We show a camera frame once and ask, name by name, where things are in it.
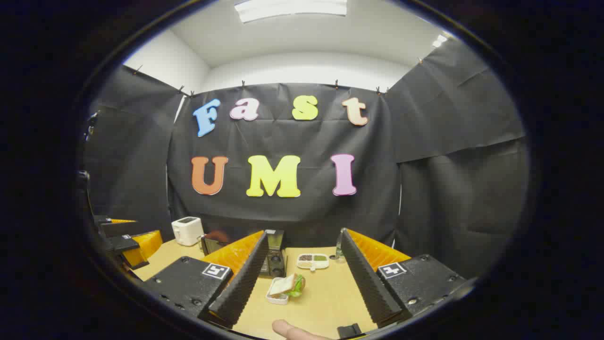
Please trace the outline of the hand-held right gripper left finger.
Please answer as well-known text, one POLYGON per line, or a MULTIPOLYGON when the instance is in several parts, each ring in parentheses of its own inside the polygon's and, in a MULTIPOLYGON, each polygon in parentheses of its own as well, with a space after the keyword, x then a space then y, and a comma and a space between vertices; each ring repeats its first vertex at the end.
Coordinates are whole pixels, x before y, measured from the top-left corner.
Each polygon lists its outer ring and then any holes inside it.
POLYGON ((201 260, 182 256, 143 287, 181 314, 231 329, 250 299, 268 250, 266 232, 255 232, 201 260))

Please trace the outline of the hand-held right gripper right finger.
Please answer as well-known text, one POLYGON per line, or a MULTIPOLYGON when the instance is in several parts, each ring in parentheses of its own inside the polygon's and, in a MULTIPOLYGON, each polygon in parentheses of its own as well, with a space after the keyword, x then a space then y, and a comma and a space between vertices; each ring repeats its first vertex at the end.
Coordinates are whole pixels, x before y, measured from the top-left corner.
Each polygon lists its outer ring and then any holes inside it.
POLYGON ((341 230, 341 250, 379 328, 425 314, 467 282, 431 255, 410 257, 351 229, 341 230))

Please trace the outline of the black electric oven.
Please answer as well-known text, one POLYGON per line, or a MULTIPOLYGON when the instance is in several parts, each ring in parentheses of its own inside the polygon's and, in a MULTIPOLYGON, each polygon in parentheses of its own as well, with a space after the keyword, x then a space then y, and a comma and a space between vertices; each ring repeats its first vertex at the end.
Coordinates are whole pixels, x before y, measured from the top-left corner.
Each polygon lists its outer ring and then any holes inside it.
MULTIPOLYGON (((268 253, 260 269, 259 276, 284 278, 286 274, 287 255, 283 246, 284 232, 282 230, 266 229, 263 232, 268 240, 268 253)), ((202 260, 224 265, 234 273, 243 267, 252 250, 260 239, 260 232, 250 234, 236 241, 219 231, 198 237, 199 247, 203 253, 202 260)))

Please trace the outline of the lettuce sandwich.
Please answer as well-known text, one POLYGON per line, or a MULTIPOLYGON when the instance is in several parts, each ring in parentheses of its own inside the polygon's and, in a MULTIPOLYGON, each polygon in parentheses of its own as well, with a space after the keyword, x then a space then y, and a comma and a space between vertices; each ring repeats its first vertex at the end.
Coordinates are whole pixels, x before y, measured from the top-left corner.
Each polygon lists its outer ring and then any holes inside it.
POLYGON ((306 278, 302 275, 294 273, 285 278, 276 278, 270 286, 268 295, 272 298, 278 298, 281 295, 289 297, 299 297, 302 295, 306 286, 306 278))

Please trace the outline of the small white dish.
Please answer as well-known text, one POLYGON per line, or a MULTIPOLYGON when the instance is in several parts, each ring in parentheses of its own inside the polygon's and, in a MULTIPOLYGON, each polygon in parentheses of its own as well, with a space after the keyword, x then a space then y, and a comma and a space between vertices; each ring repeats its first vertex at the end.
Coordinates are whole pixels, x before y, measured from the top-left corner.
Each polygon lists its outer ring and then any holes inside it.
POLYGON ((284 280, 284 278, 275 277, 275 278, 272 279, 272 282, 271 282, 271 284, 269 286, 269 289, 268 289, 268 291, 267 291, 267 293, 265 295, 266 300, 268 301, 268 303, 278 304, 278 305, 286 305, 288 303, 288 301, 289 301, 289 295, 287 295, 285 293, 281 293, 281 294, 278 294, 278 295, 276 295, 276 294, 270 294, 273 286, 276 283, 279 283, 282 280, 284 280))

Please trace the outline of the white divided snack dish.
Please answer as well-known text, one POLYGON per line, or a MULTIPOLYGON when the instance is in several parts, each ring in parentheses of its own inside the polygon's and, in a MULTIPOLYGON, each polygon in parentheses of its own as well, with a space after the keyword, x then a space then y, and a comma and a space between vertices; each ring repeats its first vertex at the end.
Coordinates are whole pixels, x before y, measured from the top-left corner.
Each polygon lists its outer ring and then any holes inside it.
POLYGON ((319 269, 326 269, 330 265, 330 259, 326 254, 311 254, 305 253, 300 254, 296 259, 296 267, 300 269, 308 269, 310 271, 316 271, 319 269))

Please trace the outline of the white toaster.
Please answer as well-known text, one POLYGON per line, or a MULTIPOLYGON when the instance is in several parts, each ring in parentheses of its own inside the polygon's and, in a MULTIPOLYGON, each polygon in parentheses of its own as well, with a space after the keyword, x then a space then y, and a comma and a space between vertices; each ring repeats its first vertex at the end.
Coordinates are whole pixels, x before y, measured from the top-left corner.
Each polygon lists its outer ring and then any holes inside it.
POLYGON ((199 217, 184 217, 172 221, 175 241, 181 246, 194 246, 205 232, 199 217))

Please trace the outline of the row of small cloth clips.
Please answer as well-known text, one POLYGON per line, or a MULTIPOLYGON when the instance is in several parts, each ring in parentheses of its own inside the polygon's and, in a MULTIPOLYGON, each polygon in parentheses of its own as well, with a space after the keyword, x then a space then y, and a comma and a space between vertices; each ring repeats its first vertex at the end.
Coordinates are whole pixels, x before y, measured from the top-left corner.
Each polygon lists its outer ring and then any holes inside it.
POLYGON ((339 84, 382 91, 410 71, 408 65, 360 55, 332 52, 281 53, 210 68, 203 61, 151 61, 130 58, 125 65, 140 68, 174 88, 196 94, 231 87, 277 83, 339 84))

